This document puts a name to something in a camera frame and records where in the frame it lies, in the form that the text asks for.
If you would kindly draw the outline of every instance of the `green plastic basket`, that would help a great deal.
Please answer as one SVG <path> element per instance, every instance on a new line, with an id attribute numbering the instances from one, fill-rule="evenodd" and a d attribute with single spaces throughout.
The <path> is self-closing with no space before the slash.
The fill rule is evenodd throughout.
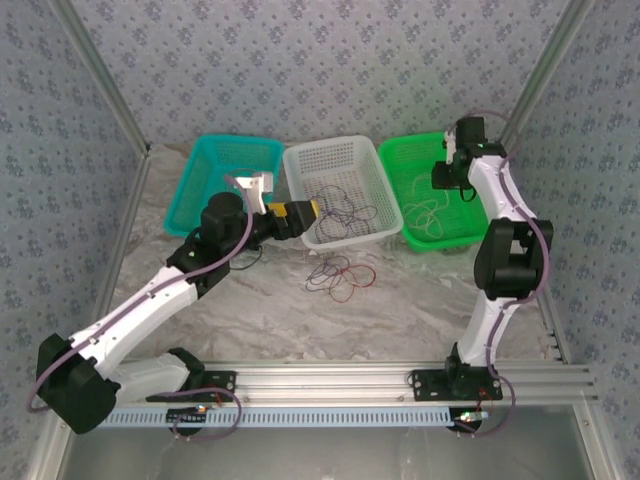
<path id="1" fill-rule="evenodd" d="M 402 211 L 402 233 L 416 252 L 480 242 L 488 227 L 479 198 L 465 202 L 457 190 L 431 187 L 433 165 L 446 159 L 443 139 L 443 133 L 424 133 L 392 138 L 378 149 Z M 419 217 L 425 210 L 438 207 L 431 217 Z M 428 228 L 424 225 L 426 221 L 430 222 Z"/>

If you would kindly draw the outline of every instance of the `gray marble table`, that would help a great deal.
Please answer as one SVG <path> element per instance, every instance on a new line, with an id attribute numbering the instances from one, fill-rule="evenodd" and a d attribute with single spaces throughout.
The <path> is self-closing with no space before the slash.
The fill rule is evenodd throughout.
<path id="1" fill-rule="evenodd" d="M 112 308 L 136 292 L 181 244 L 163 229 L 188 149 L 155 146 Z M 280 179 L 276 197 L 286 195 Z M 464 332 L 477 289 L 477 246 L 417 254 L 397 235 L 336 252 L 377 270 L 374 286 L 346 304 L 305 290 L 320 263 L 300 240 L 270 241 L 261 260 L 231 272 L 200 301 L 158 328 L 136 358 L 181 346 L 203 360 L 440 360 Z M 537 305 L 520 308 L 498 348 L 502 358 L 551 356 Z"/>

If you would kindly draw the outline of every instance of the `blue patterned wall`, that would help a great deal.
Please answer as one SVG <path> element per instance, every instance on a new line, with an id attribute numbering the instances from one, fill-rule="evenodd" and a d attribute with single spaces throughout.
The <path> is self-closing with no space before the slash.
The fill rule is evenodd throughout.
<path id="1" fill-rule="evenodd" d="M 22 478 L 37 347 L 89 320 L 138 158 L 46 0 L 0 1 L 0 478 Z"/>
<path id="2" fill-rule="evenodd" d="M 513 108 L 566 0 L 73 0 L 147 140 L 374 141 Z"/>
<path id="3" fill-rule="evenodd" d="M 515 176 L 554 222 L 552 289 L 640 478 L 640 5 L 596 2 L 524 132 Z"/>

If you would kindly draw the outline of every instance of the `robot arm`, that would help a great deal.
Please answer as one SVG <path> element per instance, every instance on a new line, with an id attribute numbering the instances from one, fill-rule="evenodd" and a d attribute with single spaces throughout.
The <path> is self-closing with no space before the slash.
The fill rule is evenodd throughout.
<path id="1" fill-rule="evenodd" d="M 482 117 L 456 122 L 455 132 L 447 132 L 443 144 L 447 160 L 434 166 L 433 188 L 459 189 L 465 201 L 478 195 L 490 223 L 475 260 L 474 279 L 480 292 L 467 330 L 454 345 L 444 370 L 413 372 L 414 398 L 480 400 L 479 391 L 485 390 L 501 399 L 493 368 L 495 352 L 519 307 L 517 301 L 540 285 L 543 249 L 551 245 L 553 227 L 536 219 L 524 203 L 505 162 L 507 154 L 499 143 L 488 142 Z M 463 192 L 468 190 L 473 194 L 466 200 Z M 538 227 L 545 245 L 529 222 Z"/>
<path id="2" fill-rule="evenodd" d="M 255 212 L 251 226 L 240 197 L 228 192 L 214 195 L 201 214 L 200 227 L 135 295 L 68 340 L 54 334 L 42 342 L 37 394 L 76 433 L 95 428 L 116 404 L 179 391 L 185 382 L 191 388 L 204 386 L 198 384 L 203 381 L 197 371 L 200 362 L 182 349 L 156 359 L 120 363 L 151 332 L 229 273 L 225 258 L 240 248 L 243 235 L 248 234 L 243 248 L 257 249 L 266 239 L 298 237 L 311 227 L 318 214 L 314 201 L 264 205 L 262 193 L 273 186 L 268 175 L 237 179 L 248 190 L 246 197 Z M 211 269 L 214 263 L 220 266 Z M 68 359 L 53 367 L 65 355 Z"/>

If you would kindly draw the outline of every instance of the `white plastic basket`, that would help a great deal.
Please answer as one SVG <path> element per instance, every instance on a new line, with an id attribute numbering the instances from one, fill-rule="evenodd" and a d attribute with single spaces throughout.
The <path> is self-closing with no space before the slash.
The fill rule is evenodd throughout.
<path id="1" fill-rule="evenodd" d="M 321 197 L 323 210 L 350 212 L 355 208 L 361 209 L 361 217 L 373 217 L 345 227 L 334 217 L 322 221 L 326 215 L 323 211 L 314 226 L 302 234 L 308 248 L 326 252 L 377 241 L 402 229 L 398 202 L 367 137 L 339 137 L 296 145 L 285 150 L 283 163 L 292 200 Z"/>

